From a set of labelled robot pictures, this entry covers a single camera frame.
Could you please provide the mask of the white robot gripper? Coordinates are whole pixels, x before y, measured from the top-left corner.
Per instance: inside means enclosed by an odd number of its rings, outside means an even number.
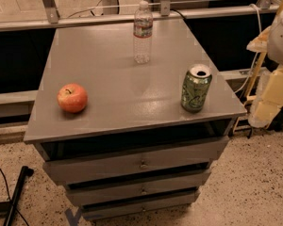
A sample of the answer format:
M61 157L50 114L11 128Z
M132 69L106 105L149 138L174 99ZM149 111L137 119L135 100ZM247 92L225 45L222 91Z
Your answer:
M283 64L283 10L272 23L267 42L270 60ZM273 72L264 72L258 81L248 123L255 128L269 125L283 107L283 65Z

